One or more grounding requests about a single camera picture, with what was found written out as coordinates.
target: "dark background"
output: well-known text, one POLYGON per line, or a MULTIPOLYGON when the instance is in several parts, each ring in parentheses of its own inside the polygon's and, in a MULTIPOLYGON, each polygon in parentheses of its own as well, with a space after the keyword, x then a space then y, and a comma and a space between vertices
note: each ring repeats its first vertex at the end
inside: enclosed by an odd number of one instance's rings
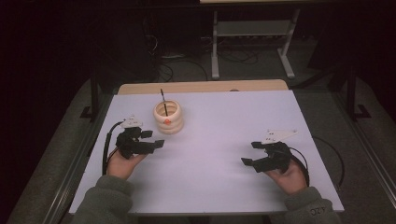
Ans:
MULTIPOLYGON (((207 10, 172 14, 85 10, 101 4, 129 7, 144 2, 0 2, 2 142, 6 146, 1 153, 0 223, 7 221, 66 108, 92 73, 109 93, 122 83, 150 82, 158 72, 156 59, 148 54, 146 35, 158 36, 164 43, 160 48, 199 53, 200 36, 211 34, 212 14, 207 10)), ((396 120, 394 13, 390 1, 304 7, 294 38, 318 39, 311 67, 326 69, 352 58, 359 77, 396 120)), ((262 14, 248 15, 254 19, 262 14)), ((246 14, 237 15, 249 19, 246 14)))

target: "white cup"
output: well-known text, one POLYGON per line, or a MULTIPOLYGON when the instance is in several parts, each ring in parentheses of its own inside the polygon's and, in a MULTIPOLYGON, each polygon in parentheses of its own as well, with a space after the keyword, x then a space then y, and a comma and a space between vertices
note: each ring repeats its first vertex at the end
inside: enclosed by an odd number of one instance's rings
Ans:
POLYGON ((158 131, 161 133, 178 133, 183 128, 184 121, 181 106, 176 101, 166 100, 165 102, 158 103, 154 106, 153 114, 157 123, 158 131))

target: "person's right hand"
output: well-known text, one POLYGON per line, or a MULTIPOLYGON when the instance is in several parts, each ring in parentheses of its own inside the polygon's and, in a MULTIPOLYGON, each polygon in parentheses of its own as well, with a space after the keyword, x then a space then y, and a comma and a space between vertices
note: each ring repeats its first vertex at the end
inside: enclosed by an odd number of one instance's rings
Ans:
POLYGON ((307 188, 303 171, 294 160, 290 160, 289 169, 283 174, 278 170, 265 173, 288 195, 296 194, 307 188))

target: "black cable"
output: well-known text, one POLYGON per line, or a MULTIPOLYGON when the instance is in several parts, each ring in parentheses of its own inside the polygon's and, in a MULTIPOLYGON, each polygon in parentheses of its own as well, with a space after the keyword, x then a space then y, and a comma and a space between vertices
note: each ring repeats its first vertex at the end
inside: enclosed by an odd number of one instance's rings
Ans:
POLYGON ((205 75, 205 80, 207 81, 207 72, 206 72, 206 70, 200 64, 198 64, 196 62, 188 61, 188 60, 182 60, 182 61, 170 61, 170 62, 167 62, 167 63, 193 63, 193 64, 197 65, 198 67, 200 67, 202 69, 202 71, 204 72, 204 75, 205 75))
POLYGON ((161 69, 161 67, 160 67, 160 69, 159 69, 160 72, 162 72, 163 74, 166 74, 166 75, 169 76, 168 79, 163 78, 163 80, 164 80, 165 82, 169 82, 170 80, 172 80, 172 79, 173 79, 173 76, 174 76, 174 71, 173 71, 173 69, 172 69, 170 66, 168 66, 168 65, 166 65, 166 64, 164 64, 164 63, 160 63, 159 66, 164 66, 164 67, 166 67, 167 69, 169 69, 169 71, 170 71, 170 74, 169 74, 169 73, 166 73, 166 72, 164 72, 164 71, 161 69))
POLYGON ((248 51, 248 48, 246 47, 246 45, 244 44, 244 41, 242 41, 242 39, 239 39, 239 43, 242 46, 242 52, 244 52, 247 56, 249 56, 249 53, 252 53, 252 55, 250 55, 247 59, 245 59, 244 61, 242 61, 242 63, 244 64, 254 64, 257 63, 259 61, 259 54, 260 54, 260 50, 258 52, 254 52, 253 50, 248 51), (253 63, 246 63, 247 60, 250 60, 250 58, 254 57, 254 62, 253 63))
POLYGON ((303 157, 304 161, 305 161, 305 168, 308 170, 308 162, 306 162, 305 156, 303 155, 303 153, 301 153, 299 150, 295 149, 294 147, 289 147, 290 149, 300 153, 300 155, 303 157))
POLYGON ((294 155, 291 155, 290 158, 292 160, 294 160, 301 168, 301 170, 303 171, 304 177, 305 177, 305 183, 306 185, 309 187, 309 172, 308 172, 308 167, 304 167, 303 163, 294 155))
POLYGON ((108 153, 108 146, 110 145, 111 134, 113 133, 114 129, 122 123, 123 121, 114 124, 113 127, 110 129, 110 132, 108 132, 106 135, 105 148, 103 150, 103 158, 102 158, 102 175, 105 175, 107 173, 107 153, 108 153))
POLYGON ((258 54, 259 53, 254 53, 252 55, 248 55, 245 51, 241 51, 247 55, 245 59, 239 59, 236 56, 233 56, 231 53, 228 54, 228 56, 224 55, 224 52, 218 52, 218 55, 220 58, 222 58, 224 61, 228 61, 231 63, 242 63, 242 64, 255 64, 259 61, 258 54), (247 63, 248 60, 254 58, 254 61, 252 63, 247 63))
POLYGON ((340 189, 341 185, 344 182, 344 177, 345 177, 345 164, 344 164, 343 158, 341 157, 341 154, 337 151, 337 149, 335 149, 334 146, 332 146, 332 144, 330 144, 329 142, 325 141, 324 139, 316 137, 316 136, 312 136, 312 137, 315 138, 315 139, 320 140, 321 142, 323 142, 324 144, 329 146, 335 152, 335 154, 337 155, 338 159, 340 160, 340 163, 341 163, 341 176, 340 176, 340 180, 338 181, 338 186, 337 186, 337 188, 340 189))

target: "gray sweater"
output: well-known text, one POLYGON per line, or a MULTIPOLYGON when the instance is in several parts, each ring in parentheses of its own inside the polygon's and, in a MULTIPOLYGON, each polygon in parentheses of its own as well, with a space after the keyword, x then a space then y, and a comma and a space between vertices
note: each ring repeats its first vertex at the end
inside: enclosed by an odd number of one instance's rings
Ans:
MULTIPOLYGON (((132 191, 128 181, 111 175, 100 177, 85 194, 72 223, 127 223, 132 191)), ((322 199, 313 187, 289 196, 285 205, 289 210, 286 223, 341 223, 332 202, 322 199)))

